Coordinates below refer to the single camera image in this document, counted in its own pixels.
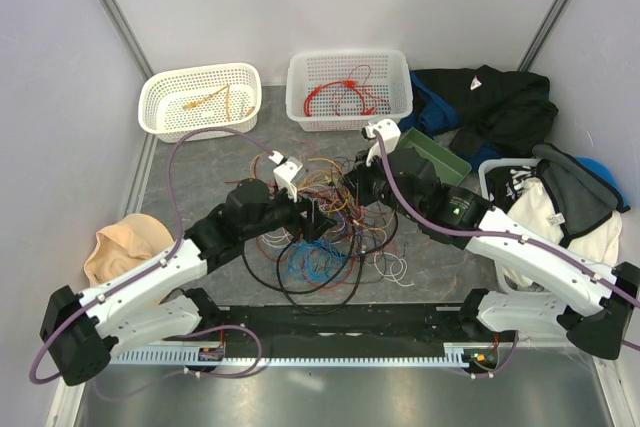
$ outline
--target cream fabric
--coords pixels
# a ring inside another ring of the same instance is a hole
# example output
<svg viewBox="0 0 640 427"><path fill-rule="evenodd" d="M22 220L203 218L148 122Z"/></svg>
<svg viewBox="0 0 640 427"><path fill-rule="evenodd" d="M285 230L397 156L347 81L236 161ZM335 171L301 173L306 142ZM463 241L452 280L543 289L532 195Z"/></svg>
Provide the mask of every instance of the cream fabric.
<svg viewBox="0 0 640 427"><path fill-rule="evenodd" d="M544 185L539 179L527 179L524 184L525 192L509 210L509 217L523 227L531 230L554 244L562 240L562 229L559 225L550 225L547 220L556 214L551 198L547 195ZM622 231L620 212L613 211L611 218L600 227L574 239L569 244L569 250L582 257L596 262L603 262L614 266L618 261L619 237ZM516 284L530 287L533 283L527 277L503 266L504 272Z"/></svg>
<svg viewBox="0 0 640 427"><path fill-rule="evenodd" d="M99 230L96 240L96 248L84 264L92 287L128 272L173 243L166 227L145 214L128 215Z"/></svg>

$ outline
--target blue fabric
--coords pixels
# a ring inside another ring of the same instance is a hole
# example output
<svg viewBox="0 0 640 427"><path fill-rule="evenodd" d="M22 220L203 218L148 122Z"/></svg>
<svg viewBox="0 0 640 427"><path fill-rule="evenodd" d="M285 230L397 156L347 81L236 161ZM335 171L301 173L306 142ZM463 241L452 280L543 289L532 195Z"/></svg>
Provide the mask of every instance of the blue fabric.
<svg viewBox="0 0 640 427"><path fill-rule="evenodd" d="M478 172L480 164L485 160L501 159L504 157L500 152L491 148L491 142L486 142L480 147L475 157L469 158L464 155L459 155L461 159L466 160L471 165L473 172Z"/></svg>
<svg viewBox="0 0 640 427"><path fill-rule="evenodd" d="M426 105L419 116L412 113L412 115L403 119L398 124L400 130L404 132L411 127L415 127L433 138L439 131L455 129L459 124L458 114L456 114L455 109L438 94L429 90L414 72L411 72L411 82L418 89L418 95Z"/></svg>
<svg viewBox="0 0 640 427"><path fill-rule="evenodd" d="M606 183L608 183L611 187L616 189L620 193L620 196L622 197L624 206L625 207L629 206L629 202L627 202L626 197L620 190L620 187L618 187L618 184L616 183L616 179L613 177L613 174L609 169L607 169L600 162L597 162L588 157L576 157L575 159L578 162L580 162L585 169L590 170L591 172L596 174L598 177L600 177L602 180L604 180Z"/></svg>

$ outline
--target metal frame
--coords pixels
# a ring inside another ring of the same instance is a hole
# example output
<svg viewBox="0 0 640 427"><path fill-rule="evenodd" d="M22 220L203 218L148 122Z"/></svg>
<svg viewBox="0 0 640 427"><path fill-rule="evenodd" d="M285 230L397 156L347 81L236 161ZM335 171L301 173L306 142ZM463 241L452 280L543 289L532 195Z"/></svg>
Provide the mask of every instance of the metal frame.
<svg viewBox="0 0 640 427"><path fill-rule="evenodd" d="M102 3L105 13L111 20L114 28L118 32L118 35L122 39L124 46L131 54L140 73L145 79L149 79L154 75L154 72L149 61L144 55L144 51L136 39L133 30L118 6L117 1L100 0L100 2ZM558 22L569 2L570 0L553 0L547 14L538 28L538 31L520 61L518 70L528 71L531 68L535 59L544 47L546 40L549 38L553 27ZM123 208L124 214L139 212L141 209L156 142L157 140L155 136L150 134L146 135L134 179L132 181L131 190ZM607 400L607 405L614 425L616 427L637 425L634 422L632 410L627 402L627 398L620 386L619 376L615 369L615 363L600 361L598 359L594 360L598 372L598 379ZM83 390L84 385L68 387L64 382L60 381L58 383L46 425L51 427L56 425L73 425L80 407Z"/></svg>

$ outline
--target white cloth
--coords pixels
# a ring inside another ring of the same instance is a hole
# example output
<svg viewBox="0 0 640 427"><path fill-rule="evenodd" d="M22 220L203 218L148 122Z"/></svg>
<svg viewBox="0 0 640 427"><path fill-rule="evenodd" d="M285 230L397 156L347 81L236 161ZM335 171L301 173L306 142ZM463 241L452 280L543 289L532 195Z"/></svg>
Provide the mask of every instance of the white cloth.
<svg viewBox="0 0 640 427"><path fill-rule="evenodd" d="M509 217L533 233L554 244L559 244L563 237L562 229L560 225L552 225L548 220L556 214L556 211L544 185L540 179L527 179L524 190L525 192L509 210ZM574 239L568 249L581 257L613 267L618 261L621 230L620 212L613 211L608 221L587 235ZM512 268L504 265L502 268L511 280L522 287L530 287L533 283Z"/></svg>

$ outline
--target white wall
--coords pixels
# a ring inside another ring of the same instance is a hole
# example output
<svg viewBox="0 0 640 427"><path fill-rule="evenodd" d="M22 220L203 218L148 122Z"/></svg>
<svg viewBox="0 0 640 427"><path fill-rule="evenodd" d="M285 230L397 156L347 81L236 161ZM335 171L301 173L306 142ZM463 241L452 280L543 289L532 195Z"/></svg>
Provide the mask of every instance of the white wall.
<svg viewBox="0 0 640 427"><path fill-rule="evenodd" d="M55 390L27 379L42 316L53 290L85 285L94 233L122 210L142 78L98 0L0 0L0 11L0 424L36 426Z"/></svg>
<svg viewBox="0 0 640 427"><path fill-rule="evenodd" d="M572 0L532 70L551 79L560 109L553 141L597 159L621 184L632 210L623 216L620 260L640 267L640 1ZM640 312L627 338L640 342ZM628 397L640 406L640 353L619 363Z"/></svg>
<svg viewBox="0 0 640 427"><path fill-rule="evenodd" d="M154 71L244 61L267 84L284 84L297 52L349 47L514 69L551 1L118 0Z"/></svg>

